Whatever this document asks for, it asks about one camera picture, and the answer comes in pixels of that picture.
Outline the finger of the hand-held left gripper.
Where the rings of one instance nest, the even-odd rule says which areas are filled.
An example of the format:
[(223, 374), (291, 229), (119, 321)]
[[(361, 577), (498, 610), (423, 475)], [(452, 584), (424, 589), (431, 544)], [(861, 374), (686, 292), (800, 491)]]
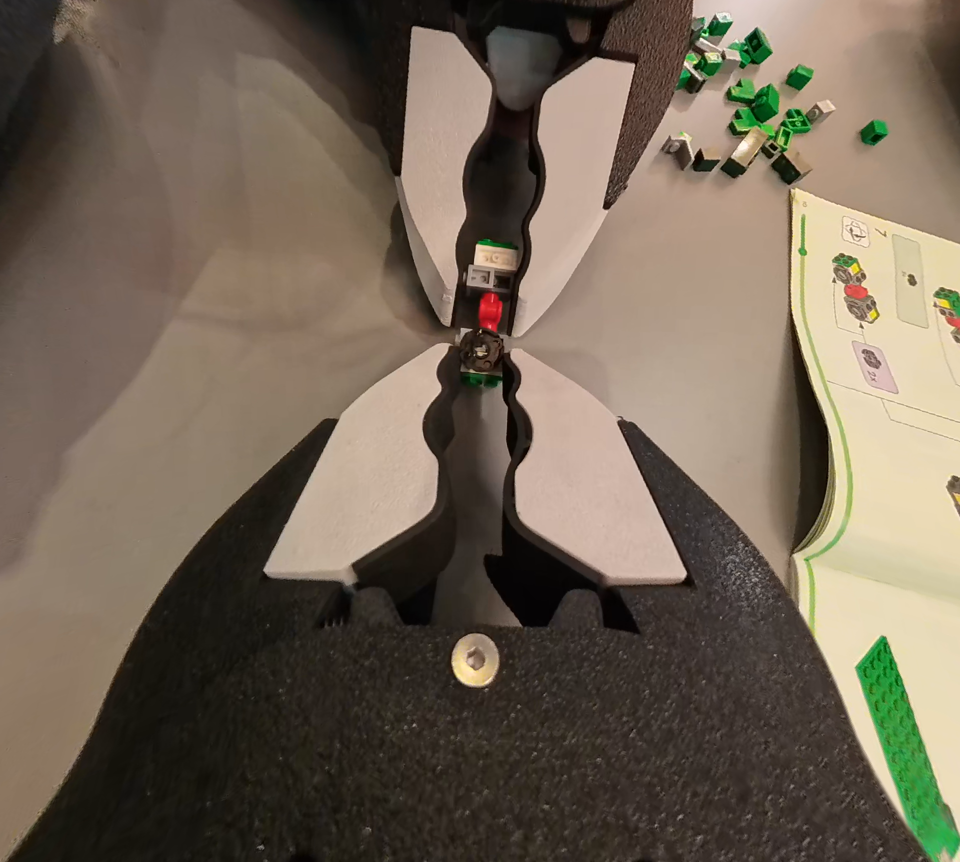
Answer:
[(467, 161), (487, 131), (493, 99), (488, 71), (454, 32), (412, 28), (395, 181), (416, 273), (445, 327), (460, 278)]
[(536, 125), (540, 197), (511, 333), (532, 328), (556, 300), (606, 217), (606, 188), (636, 65), (593, 57), (544, 92)]

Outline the brick instruction booklet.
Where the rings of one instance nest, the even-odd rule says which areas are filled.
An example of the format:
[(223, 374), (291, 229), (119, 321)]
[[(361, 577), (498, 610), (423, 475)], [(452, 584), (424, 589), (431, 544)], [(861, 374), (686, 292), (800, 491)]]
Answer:
[(856, 672), (889, 640), (958, 827), (958, 245), (799, 188), (790, 218), (791, 315), (829, 450), (793, 592), (906, 822)]

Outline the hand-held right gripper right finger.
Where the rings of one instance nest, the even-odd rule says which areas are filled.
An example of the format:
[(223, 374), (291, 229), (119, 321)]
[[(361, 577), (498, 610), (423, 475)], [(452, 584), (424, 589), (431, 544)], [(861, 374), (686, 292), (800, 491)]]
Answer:
[(632, 626), (622, 589), (689, 574), (618, 417), (522, 349), (503, 363), (510, 461), (502, 543), (486, 574), (522, 626), (547, 626), (571, 592), (598, 621)]

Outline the pile of green grey bricks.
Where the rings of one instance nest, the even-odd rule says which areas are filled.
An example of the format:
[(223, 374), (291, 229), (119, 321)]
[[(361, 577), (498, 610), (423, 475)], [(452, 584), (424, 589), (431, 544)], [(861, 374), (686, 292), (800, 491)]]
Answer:
[(666, 137), (660, 151), (681, 170), (711, 173), (719, 169), (732, 179), (742, 177), (763, 157), (782, 182), (795, 184), (811, 170), (796, 140), (826, 121), (836, 108), (830, 100), (817, 101), (808, 109), (791, 105), (814, 76), (814, 68), (807, 64), (795, 64), (779, 83), (758, 86), (749, 76), (734, 79), (741, 70), (759, 66), (773, 54), (768, 36), (759, 27), (740, 40), (724, 42), (734, 21), (727, 12), (691, 18), (688, 51), (675, 91), (697, 95), (708, 85), (722, 86), (724, 97), (734, 106), (726, 129), (736, 147), (722, 158), (719, 149), (697, 147), (690, 133), (678, 132)]

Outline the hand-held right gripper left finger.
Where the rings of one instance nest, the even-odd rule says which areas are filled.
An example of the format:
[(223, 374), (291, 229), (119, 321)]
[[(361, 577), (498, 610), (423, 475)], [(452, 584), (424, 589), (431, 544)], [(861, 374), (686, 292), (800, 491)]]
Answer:
[(342, 413), (264, 567), (273, 579), (378, 587), (401, 604), (455, 545), (446, 450), (460, 357), (438, 344)]

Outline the long green brick plate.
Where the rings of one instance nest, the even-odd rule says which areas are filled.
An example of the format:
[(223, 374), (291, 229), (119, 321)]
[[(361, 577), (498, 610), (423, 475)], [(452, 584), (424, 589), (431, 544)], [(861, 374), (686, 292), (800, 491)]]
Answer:
[(945, 801), (889, 640), (855, 667), (907, 827), (930, 860), (954, 860), (959, 832)]

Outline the brick assembly with red connector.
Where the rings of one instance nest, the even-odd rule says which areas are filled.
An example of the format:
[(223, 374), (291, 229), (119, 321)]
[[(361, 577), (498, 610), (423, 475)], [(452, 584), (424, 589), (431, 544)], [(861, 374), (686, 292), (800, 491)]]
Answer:
[(521, 248), (488, 237), (476, 241), (462, 274), (466, 315), (477, 328), (506, 332), (511, 299), (522, 261)]

